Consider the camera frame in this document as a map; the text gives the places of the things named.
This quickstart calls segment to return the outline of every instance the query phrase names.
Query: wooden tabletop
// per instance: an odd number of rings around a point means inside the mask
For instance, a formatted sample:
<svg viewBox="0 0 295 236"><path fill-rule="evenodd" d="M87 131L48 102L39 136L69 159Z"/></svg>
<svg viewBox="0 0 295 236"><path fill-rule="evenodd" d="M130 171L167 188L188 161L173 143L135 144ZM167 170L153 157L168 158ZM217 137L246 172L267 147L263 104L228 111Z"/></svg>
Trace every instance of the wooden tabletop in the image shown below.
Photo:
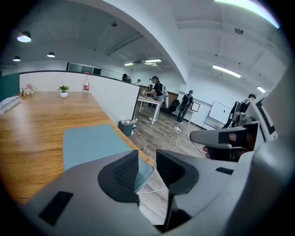
<svg viewBox="0 0 295 236"><path fill-rule="evenodd" d="M110 120L91 94L40 92L0 116L0 176L8 193L25 203L63 172L63 135L74 127L109 124L131 149L138 149ZM153 165L146 155L139 156Z"/></svg>
<svg viewBox="0 0 295 236"><path fill-rule="evenodd" d="M154 104L160 103L159 101L157 101L155 99L149 99L149 98L146 98L144 96L138 96L138 99L137 100L139 100L139 101L146 101L146 102L150 102L150 103L152 102Z"/></svg>

